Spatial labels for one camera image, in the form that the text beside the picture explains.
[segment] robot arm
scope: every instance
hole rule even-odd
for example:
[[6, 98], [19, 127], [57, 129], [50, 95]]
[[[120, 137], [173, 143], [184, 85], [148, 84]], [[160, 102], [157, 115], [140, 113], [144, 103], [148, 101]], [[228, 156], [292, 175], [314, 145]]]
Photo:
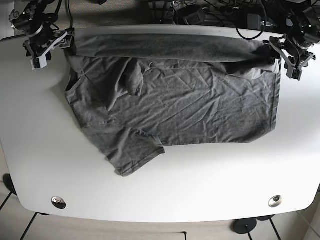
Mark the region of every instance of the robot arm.
[[285, 68], [288, 70], [286, 75], [290, 79], [300, 80], [302, 69], [308, 67], [309, 60], [316, 59], [308, 49], [320, 43], [319, 10], [312, 6], [311, 0], [277, 0], [268, 6], [269, 12], [276, 13], [273, 15], [275, 20], [281, 22], [288, 18], [292, 22], [283, 37], [271, 37], [269, 41], [264, 41], [278, 58], [285, 60]]
[[23, 44], [26, 56], [31, 56], [32, 69], [42, 69], [51, 60], [50, 51], [59, 48], [69, 48], [73, 39], [73, 29], [58, 31], [55, 22], [62, 0], [59, 0], [54, 13], [44, 13], [47, 5], [55, 0], [23, 0], [23, 6], [14, 9], [9, 21], [15, 30], [21, 30], [28, 37]]
[[[47, 5], [55, 0], [21, 0], [24, 6], [14, 9], [9, 17], [14, 29], [22, 30], [28, 37], [23, 44], [27, 57], [31, 56], [32, 69], [42, 69], [51, 59], [54, 48], [69, 48], [73, 41], [74, 29], [56, 31], [51, 28], [58, 20], [62, 0], [59, 0], [55, 13], [44, 13]], [[312, 6], [312, 0], [262, 0], [268, 16], [282, 26], [283, 37], [270, 37], [265, 41], [271, 47], [273, 58], [285, 60], [287, 76], [300, 80], [302, 68], [316, 56], [308, 52], [314, 44], [320, 43], [320, 7]]]

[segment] t-shirt sleeve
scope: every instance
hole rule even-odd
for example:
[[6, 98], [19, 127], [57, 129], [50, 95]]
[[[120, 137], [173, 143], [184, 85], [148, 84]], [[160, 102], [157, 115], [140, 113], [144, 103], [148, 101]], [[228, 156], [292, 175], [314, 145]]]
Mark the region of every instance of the t-shirt sleeve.
[[82, 130], [123, 177], [165, 153], [157, 136], [125, 125], [100, 124]]

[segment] round table foot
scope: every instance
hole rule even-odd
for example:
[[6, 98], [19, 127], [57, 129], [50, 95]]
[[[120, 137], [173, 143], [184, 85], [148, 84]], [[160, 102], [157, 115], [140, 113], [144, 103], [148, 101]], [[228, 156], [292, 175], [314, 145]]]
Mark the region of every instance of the round table foot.
[[237, 234], [248, 234], [257, 226], [255, 218], [245, 218], [235, 220], [232, 224], [232, 231]]

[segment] t-shirt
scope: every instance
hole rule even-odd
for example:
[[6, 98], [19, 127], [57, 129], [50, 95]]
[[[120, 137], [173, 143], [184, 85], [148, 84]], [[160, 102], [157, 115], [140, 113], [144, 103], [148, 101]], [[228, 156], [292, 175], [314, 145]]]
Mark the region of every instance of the t-shirt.
[[249, 143], [276, 126], [280, 67], [261, 42], [122, 34], [75, 46], [66, 99], [123, 177], [164, 146]]

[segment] white table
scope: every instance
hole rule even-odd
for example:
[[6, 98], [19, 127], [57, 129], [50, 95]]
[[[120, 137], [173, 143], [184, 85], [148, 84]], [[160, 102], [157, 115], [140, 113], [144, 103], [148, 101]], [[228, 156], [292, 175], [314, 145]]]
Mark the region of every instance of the white table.
[[[238, 37], [234, 29], [161, 25], [81, 34], [102, 33]], [[250, 144], [165, 147], [165, 154], [121, 177], [82, 134], [64, 98], [69, 67], [63, 52], [55, 50], [48, 67], [32, 71], [22, 43], [0, 42], [0, 138], [26, 209], [106, 221], [205, 222], [302, 210], [314, 200], [320, 183], [319, 60], [303, 70], [300, 82], [282, 74], [272, 133]], [[320, 46], [312, 52], [320, 57]], [[283, 202], [270, 208], [276, 195]], [[65, 209], [52, 205], [54, 196], [66, 201]]]

